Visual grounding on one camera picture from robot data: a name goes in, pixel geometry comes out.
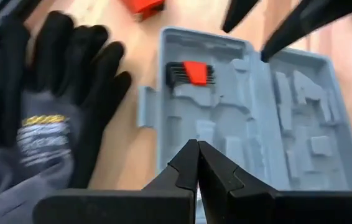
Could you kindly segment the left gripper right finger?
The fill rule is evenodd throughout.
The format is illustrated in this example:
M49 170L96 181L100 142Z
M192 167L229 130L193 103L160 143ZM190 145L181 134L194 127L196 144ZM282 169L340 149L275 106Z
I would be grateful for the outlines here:
M208 223L352 223L352 191L277 190L207 142L198 144Z

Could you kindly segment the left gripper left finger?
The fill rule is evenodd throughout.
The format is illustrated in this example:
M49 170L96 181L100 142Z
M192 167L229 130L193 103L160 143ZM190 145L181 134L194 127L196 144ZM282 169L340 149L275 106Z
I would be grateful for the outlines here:
M187 141L141 190L65 189L43 198L34 223L194 223L199 145Z

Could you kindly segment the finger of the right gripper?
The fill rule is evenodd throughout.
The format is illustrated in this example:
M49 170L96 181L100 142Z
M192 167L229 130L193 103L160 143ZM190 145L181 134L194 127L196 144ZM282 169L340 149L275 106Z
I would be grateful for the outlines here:
M268 38L261 60L268 62L288 45L351 13L352 0L301 1Z
M253 9L259 0L230 0L222 30L231 32Z

